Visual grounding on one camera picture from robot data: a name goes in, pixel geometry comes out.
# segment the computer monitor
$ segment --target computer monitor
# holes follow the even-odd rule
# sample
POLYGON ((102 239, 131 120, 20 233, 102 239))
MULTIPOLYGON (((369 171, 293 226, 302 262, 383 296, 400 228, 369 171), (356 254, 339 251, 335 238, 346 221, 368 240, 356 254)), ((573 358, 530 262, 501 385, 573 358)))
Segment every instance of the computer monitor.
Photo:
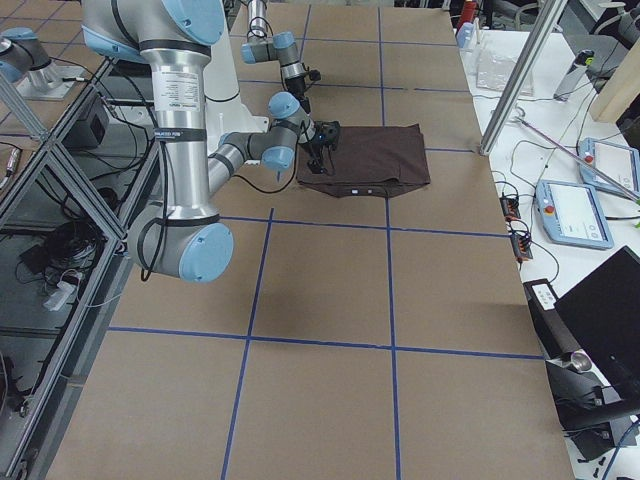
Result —
POLYGON ((640 258, 621 248, 555 308, 620 397, 640 397, 640 258))

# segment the blue cable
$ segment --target blue cable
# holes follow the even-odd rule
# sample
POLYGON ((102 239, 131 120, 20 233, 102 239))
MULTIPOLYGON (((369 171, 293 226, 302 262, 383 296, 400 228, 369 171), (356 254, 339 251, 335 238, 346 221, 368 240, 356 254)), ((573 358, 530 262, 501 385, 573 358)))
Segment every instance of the blue cable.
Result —
POLYGON ((627 436, 631 433, 631 430, 633 430, 638 425, 640 425, 640 419, 636 420, 631 425, 629 425, 629 428, 627 428, 627 431, 624 432, 624 434, 620 438, 620 441, 618 442, 618 445, 616 446, 616 449, 614 450, 613 455, 611 456, 611 460, 609 460, 609 465, 607 465, 607 469, 604 471, 604 474, 602 475, 602 480, 607 480, 607 475, 609 474, 609 470, 611 470, 611 467, 613 467, 613 462, 616 460, 616 457, 618 456, 618 452, 620 452, 620 448, 622 448, 622 444, 624 443, 627 436))

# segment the control panel screen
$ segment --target control panel screen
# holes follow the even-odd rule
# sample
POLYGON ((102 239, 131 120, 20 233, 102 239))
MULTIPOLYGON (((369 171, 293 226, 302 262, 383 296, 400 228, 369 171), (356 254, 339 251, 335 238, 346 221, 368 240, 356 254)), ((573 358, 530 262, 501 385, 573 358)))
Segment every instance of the control panel screen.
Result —
MULTIPOLYGON (((629 190, 635 190, 631 152, 606 143, 595 143, 595 166, 629 190)), ((596 176, 596 182, 607 183, 604 178, 596 176)))
POLYGON ((586 188, 551 184, 550 189, 562 235, 603 240, 595 207, 586 188))

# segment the light blue control panel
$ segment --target light blue control panel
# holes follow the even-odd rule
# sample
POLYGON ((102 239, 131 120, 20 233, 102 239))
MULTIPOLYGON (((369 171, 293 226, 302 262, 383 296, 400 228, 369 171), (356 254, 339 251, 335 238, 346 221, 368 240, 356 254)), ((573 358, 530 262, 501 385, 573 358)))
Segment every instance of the light blue control panel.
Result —
POLYGON ((613 247, 593 186, 541 180, 536 187, 536 202, 552 242, 599 250, 613 247))
MULTIPOLYGON (((591 160, 594 167, 629 190, 640 191, 640 155, 635 148, 585 138, 580 142, 578 154, 582 159, 591 160)), ((580 175, 585 183, 593 185, 598 190, 621 195, 617 187, 599 178, 594 171, 582 165, 580 165, 580 175)))

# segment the black cloth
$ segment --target black cloth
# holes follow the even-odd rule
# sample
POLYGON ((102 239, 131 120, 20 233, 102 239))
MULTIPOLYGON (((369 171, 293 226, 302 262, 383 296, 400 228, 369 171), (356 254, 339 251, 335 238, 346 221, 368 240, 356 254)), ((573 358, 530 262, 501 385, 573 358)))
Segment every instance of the black cloth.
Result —
POLYGON ((307 168, 309 156, 300 149, 296 180, 300 185, 334 197, 370 195, 395 197, 431 182, 424 138, 410 127, 342 127, 337 151, 324 152, 326 174, 307 168))

